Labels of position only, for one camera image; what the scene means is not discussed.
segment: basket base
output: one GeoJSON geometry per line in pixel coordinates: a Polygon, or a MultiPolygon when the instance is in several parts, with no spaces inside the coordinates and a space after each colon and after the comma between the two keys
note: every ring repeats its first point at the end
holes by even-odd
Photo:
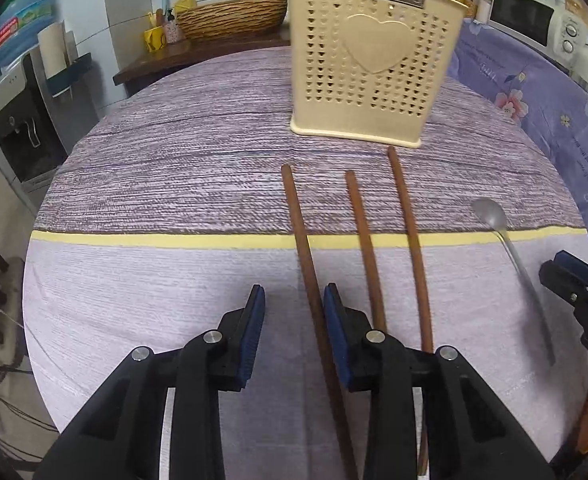
{"type": "Polygon", "coordinates": [[[383,144],[392,144],[393,146],[403,146],[404,148],[418,148],[421,145],[421,139],[416,142],[408,140],[396,139],[394,137],[376,136],[369,134],[356,134],[353,132],[335,132],[332,130],[310,130],[296,126],[294,115],[290,119],[290,128],[295,134],[306,136],[320,136],[320,137],[339,137],[341,139],[351,140],[367,140],[369,142],[381,142],[383,144]]]}

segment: yellow cup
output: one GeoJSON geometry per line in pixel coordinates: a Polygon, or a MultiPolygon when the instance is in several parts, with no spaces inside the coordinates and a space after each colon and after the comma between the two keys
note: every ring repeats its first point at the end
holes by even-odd
{"type": "Polygon", "coordinates": [[[143,38],[145,39],[145,46],[148,48],[148,52],[161,50],[167,45],[163,27],[154,27],[146,30],[143,32],[143,38]]]}

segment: yellow stripe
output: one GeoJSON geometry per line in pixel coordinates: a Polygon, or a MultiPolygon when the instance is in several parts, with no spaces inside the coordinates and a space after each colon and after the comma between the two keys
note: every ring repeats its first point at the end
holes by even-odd
{"type": "MultiPolygon", "coordinates": [[[[514,242],[537,240],[548,236],[586,235],[585,229],[572,227],[544,227],[529,231],[511,231],[514,242]]],[[[312,249],[359,249],[357,235],[309,235],[312,249]]],[[[171,249],[295,249],[293,235],[171,235],[171,234],[81,234],[33,231],[32,240],[46,240],[66,244],[122,247],[158,247],[171,249]]],[[[457,246],[498,243],[492,232],[424,233],[421,245],[457,246]]],[[[375,247],[407,247],[407,235],[372,235],[375,247]]]]}

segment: wooden countertop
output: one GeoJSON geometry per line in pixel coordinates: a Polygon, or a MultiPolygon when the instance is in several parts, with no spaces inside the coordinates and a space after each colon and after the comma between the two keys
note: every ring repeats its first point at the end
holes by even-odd
{"type": "Polygon", "coordinates": [[[212,40],[183,40],[142,55],[112,79],[115,85],[119,85],[157,72],[190,66],[213,57],[289,44],[290,28],[287,25],[260,34],[235,34],[212,40]]]}

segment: spoon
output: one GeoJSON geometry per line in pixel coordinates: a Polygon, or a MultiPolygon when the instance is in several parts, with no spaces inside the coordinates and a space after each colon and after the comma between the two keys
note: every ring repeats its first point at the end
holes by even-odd
{"type": "Polygon", "coordinates": [[[522,260],[520,259],[519,253],[516,251],[516,248],[512,244],[512,241],[507,234],[507,216],[505,216],[505,211],[503,211],[503,208],[498,202],[495,202],[491,198],[485,197],[474,200],[474,202],[472,202],[472,209],[474,210],[476,216],[478,216],[481,221],[489,225],[503,241],[505,250],[507,250],[507,253],[510,255],[512,262],[514,263],[514,267],[516,267],[520,282],[527,291],[532,306],[536,311],[536,315],[538,316],[538,320],[540,322],[541,332],[543,334],[543,343],[545,345],[546,351],[548,352],[549,362],[551,365],[553,365],[554,362],[556,362],[556,358],[554,357],[552,336],[549,333],[549,327],[545,322],[543,306],[540,303],[540,299],[538,298],[534,284],[532,283],[532,280],[530,279],[530,276],[525,269],[522,260]]]}

